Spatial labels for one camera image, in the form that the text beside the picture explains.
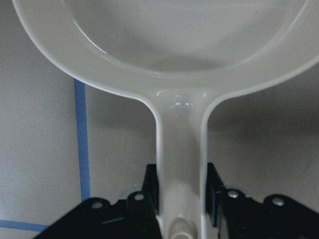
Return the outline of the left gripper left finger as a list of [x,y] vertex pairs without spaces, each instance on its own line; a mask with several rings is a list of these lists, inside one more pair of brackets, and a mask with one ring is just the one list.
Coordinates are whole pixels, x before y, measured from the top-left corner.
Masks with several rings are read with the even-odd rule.
[[159,183],[155,164],[146,166],[142,189],[111,204],[89,198],[38,234],[38,239],[160,239]]

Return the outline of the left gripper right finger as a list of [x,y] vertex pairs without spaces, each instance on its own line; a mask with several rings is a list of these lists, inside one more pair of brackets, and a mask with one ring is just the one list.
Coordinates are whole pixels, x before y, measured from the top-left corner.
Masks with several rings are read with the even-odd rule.
[[319,214],[285,195],[259,203],[227,188],[213,163],[207,165],[205,209],[220,239],[317,239]]

